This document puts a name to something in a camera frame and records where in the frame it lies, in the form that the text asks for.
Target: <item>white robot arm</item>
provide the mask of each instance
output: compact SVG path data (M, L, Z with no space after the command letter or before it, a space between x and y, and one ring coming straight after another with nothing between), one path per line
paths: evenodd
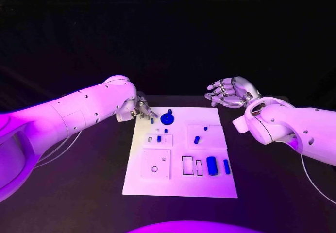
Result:
M50 102L0 114L0 201L21 186L48 147L113 114L118 121L135 115L157 117L121 75Z
M262 144L283 142L302 155L336 166L336 112L295 108L285 101L262 97L242 77L221 79L207 86L204 97L229 108L246 107L233 120L239 133L250 132Z

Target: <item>white cable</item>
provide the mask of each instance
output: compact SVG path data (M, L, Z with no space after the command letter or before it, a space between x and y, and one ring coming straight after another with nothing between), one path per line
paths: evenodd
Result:
M322 197L336 205L336 202L324 195L324 193L318 190L318 188L315 187L311 179L309 179L309 176L308 176L308 173L307 173L307 170L305 170L305 165L304 165L304 160L302 160L302 155L301 155L301 161L302 161L302 169L304 169L304 172L305 172L305 175L307 175L307 178L309 180L309 183L311 185L314 186L314 188L317 189L318 193L322 195Z
M70 137L67 137L67 138L63 140L63 142L60 143L60 145L56 147L56 149L54 149L43 158L40 158L38 162L43 161L43 160L57 151L57 149L63 146L63 144L64 144L64 142L67 141L69 138L70 138Z
M34 166L33 169L35 169L37 167L46 165L46 164L47 164L48 162L51 162L56 158L59 158L59 156L60 156L60 155L66 152L66 150L71 147L71 145L73 145L73 143L74 143L74 141L76 141L76 139L77 139L80 133L82 133L82 131L79 131L79 133L77 133L77 135L76 135L76 137L74 137L74 140L71 141L71 143L70 143L70 145L67 146L67 148L64 149L64 151L63 151L51 160L48 160L47 162L44 162L44 163L38 164L37 166Z

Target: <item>small hole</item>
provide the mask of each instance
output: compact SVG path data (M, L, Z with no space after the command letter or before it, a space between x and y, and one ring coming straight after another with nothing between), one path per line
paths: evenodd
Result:
M309 145L312 144L312 138L309 139L308 144L309 144Z

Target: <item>white board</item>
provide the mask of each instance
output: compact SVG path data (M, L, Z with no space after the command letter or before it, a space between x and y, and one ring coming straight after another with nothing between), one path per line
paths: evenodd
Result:
M159 116L168 109L174 122L165 126ZM152 107L151 110L158 115L154 124L144 118L135 122L122 194L236 198L232 171L226 175L223 167L223 159L229 157L216 108ZM193 175L183 175L183 156L191 156ZM207 173L208 156L216 158L216 176ZM201 162L201 175L195 172L195 160Z

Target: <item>table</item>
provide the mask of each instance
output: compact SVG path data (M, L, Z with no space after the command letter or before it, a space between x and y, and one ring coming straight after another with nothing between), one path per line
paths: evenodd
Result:
M201 96L146 100L151 106L210 106ZM232 120L243 109L217 106L217 111L237 199L121 195L135 121L118 123L112 116L83 130L67 152L33 171L0 203L1 232L121 233L175 220L221 222L260 232L336 232L336 206L308 182L299 155L283 143L262 145L249 133L237 133ZM307 160L308 169L314 164L325 166ZM332 180L334 173L327 174Z

